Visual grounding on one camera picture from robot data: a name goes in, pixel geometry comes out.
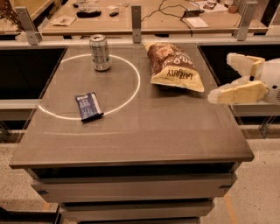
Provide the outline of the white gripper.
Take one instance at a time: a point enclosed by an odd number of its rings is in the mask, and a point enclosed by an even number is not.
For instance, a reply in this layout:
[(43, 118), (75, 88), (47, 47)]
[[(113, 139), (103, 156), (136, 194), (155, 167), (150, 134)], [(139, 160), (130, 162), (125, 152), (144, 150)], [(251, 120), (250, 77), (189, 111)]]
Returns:
[[(212, 90), (207, 99), (213, 104), (253, 103), (263, 99), (280, 104), (280, 59), (264, 58), (231, 52), (227, 64), (241, 77)], [(250, 80), (248, 76), (260, 80)]]

